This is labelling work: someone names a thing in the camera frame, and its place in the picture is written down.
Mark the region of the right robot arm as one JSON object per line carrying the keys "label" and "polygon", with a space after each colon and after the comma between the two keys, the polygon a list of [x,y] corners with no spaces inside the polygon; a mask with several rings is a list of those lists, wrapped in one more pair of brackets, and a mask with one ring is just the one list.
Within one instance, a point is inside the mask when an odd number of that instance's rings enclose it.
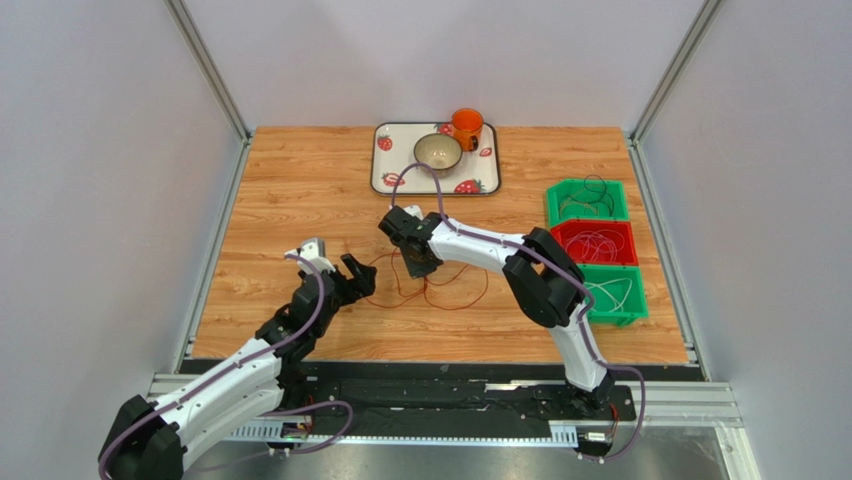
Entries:
{"label": "right robot arm", "polygon": [[446,261],[502,275],[522,313],[553,339],[576,400],[591,410],[610,403],[615,381],[590,332],[591,292],[578,265],[549,231],[501,234],[474,228],[417,206],[393,206],[378,224],[403,256],[413,278],[425,278]]}

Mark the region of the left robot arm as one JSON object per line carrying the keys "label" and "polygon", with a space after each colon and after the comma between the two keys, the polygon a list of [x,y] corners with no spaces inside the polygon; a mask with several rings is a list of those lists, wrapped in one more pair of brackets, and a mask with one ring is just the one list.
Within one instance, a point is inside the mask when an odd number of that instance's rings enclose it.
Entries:
{"label": "left robot arm", "polygon": [[345,254],[343,274],[306,248],[288,253],[301,283],[238,351],[195,380],[148,401],[137,395],[119,409],[98,456],[103,479],[180,479],[211,447],[257,417],[304,416],[353,407],[340,399],[310,403],[300,362],[343,307],[374,294],[377,269]]}

